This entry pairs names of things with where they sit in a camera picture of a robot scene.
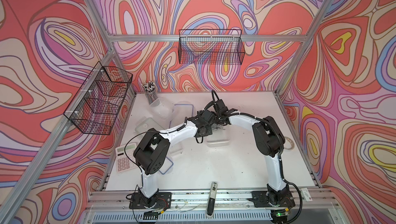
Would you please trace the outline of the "small clear box blue lid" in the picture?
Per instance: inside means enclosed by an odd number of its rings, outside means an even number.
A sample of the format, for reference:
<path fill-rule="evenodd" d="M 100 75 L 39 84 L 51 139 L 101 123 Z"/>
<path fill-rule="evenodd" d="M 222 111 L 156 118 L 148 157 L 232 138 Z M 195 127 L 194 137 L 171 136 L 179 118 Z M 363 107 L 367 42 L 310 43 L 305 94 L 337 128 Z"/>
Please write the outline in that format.
<path fill-rule="evenodd" d="M 184 148 L 183 148 L 182 143 L 177 143 L 177 144 L 172 145 L 172 146 L 170 147 L 170 149 L 169 149 L 169 154 L 170 154 L 172 157 L 179 156 L 179 155 L 182 154 L 183 150 L 184 150 Z"/>

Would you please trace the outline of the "clear lunch box green lid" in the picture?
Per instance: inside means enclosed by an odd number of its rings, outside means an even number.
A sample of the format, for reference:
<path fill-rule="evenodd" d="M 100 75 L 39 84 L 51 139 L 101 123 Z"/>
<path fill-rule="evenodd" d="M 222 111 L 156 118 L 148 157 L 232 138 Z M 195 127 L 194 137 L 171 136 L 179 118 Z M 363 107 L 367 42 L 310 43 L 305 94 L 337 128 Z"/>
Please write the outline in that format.
<path fill-rule="evenodd" d="M 168 119 L 174 112 L 174 104 L 166 98 L 158 97 L 149 105 L 149 110 L 161 119 Z"/>

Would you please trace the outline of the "translucent green lunch box lid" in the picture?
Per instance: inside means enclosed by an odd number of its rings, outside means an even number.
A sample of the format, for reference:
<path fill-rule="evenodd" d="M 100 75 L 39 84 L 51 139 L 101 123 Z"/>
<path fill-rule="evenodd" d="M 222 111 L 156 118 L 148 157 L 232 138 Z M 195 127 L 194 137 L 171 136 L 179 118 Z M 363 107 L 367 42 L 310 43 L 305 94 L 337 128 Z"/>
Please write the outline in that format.
<path fill-rule="evenodd" d="M 148 131 L 151 128 L 157 131 L 164 130 L 164 128 L 159 123 L 157 123 L 153 118 L 149 117 L 149 118 L 143 118 L 141 121 L 137 123 L 135 132 L 139 134 Z"/>

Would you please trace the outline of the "grey striped cloth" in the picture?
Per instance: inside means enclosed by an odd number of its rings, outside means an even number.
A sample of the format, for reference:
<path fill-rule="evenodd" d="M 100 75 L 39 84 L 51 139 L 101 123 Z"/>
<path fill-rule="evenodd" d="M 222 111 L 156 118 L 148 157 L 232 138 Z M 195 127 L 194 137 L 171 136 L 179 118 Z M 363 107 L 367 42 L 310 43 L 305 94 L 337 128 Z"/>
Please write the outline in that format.
<path fill-rule="evenodd" d="M 211 126 L 212 132 L 221 132 L 221 131 L 225 131 L 225 127 L 226 127 L 226 125 L 222 125 L 222 124 L 213 124 L 213 125 Z"/>

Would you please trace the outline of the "large clear box blue lid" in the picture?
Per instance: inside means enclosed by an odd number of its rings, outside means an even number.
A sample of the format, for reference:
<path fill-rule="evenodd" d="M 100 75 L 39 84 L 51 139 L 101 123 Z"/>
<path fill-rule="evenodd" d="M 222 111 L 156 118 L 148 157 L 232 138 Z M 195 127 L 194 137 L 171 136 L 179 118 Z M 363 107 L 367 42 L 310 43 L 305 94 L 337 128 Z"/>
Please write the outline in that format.
<path fill-rule="evenodd" d="M 230 144 L 230 131 L 212 132 L 212 135 L 206 136 L 204 142 L 208 147 L 223 147 Z"/>

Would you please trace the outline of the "small blue rimmed lid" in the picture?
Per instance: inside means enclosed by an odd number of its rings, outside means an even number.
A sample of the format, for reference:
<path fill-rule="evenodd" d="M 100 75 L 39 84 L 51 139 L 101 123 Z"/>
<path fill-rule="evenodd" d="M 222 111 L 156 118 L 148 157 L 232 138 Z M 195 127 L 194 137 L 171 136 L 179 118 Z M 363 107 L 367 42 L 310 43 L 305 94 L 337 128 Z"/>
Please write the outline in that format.
<path fill-rule="evenodd" d="M 162 167 L 159 169 L 159 172 L 162 175 L 165 175 L 171 171 L 173 166 L 174 166 L 174 162 L 172 157 L 166 157 Z"/>

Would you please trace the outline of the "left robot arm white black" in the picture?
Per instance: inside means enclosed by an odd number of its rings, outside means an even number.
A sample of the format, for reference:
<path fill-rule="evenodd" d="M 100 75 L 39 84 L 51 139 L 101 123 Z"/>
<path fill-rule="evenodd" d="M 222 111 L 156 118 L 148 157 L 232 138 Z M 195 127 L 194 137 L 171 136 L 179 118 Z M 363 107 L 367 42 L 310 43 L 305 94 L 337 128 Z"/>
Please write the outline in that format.
<path fill-rule="evenodd" d="M 150 199 L 157 194 L 156 174 L 163 166 L 169 149 L 188 138 L 195 138 L 201 144 L 204 137 L 212 135 L 212 125 L 216 119 L 215 112 L 203 110 L 181 125 L 160 131 L 152 128 L 145 133 L 133 154 L 135 163 L 142 170 L 139 189 L 142 196 Z"/>

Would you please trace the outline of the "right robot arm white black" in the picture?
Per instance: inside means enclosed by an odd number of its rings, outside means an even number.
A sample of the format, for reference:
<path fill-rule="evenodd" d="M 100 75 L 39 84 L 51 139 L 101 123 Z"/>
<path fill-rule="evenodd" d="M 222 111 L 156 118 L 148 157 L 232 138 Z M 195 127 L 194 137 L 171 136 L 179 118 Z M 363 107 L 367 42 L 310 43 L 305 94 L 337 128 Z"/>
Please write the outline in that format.
<path fill-rule="evenodd" d="M 222 125 L 234 125 L 253 131 L 256 147 L 265 156 L 268 172 L 267 199 L 270 205 L 281 204 L 287 193 L 287 185 L 282 166 L 282 153 L 285 138 L 274 118 L 267 116 L 259 118 L 236 109 L 228 109 L 222 100 L 214 102 L 217 120 Z"/>

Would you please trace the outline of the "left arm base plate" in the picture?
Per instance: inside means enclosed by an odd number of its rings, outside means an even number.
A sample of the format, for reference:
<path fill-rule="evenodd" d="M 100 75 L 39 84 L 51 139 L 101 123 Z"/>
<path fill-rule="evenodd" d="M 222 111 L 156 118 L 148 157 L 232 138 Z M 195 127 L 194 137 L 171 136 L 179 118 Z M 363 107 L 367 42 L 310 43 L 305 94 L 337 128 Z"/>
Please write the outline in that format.
<path fill-rule="evenodd" d="M 159 192 L 155 193 L 152 197 L 147 198 L 142 193 L 132 193 L 128 198 L 130 201 L 129 209 L 169 209 L 171 207 L 172 193 Z"/>

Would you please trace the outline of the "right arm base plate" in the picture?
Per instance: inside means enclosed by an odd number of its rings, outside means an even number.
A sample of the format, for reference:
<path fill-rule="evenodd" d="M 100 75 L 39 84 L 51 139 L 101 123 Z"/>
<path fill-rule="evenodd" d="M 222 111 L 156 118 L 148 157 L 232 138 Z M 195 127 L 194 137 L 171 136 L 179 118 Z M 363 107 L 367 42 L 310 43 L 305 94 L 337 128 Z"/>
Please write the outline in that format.
<path fill-rule="evenodd" d="M 253 191 L 252 197 L 247 200 L 254 203 L 255 207 L 283 207 L 291 209 L 296 206 L 290 191 Z"/>

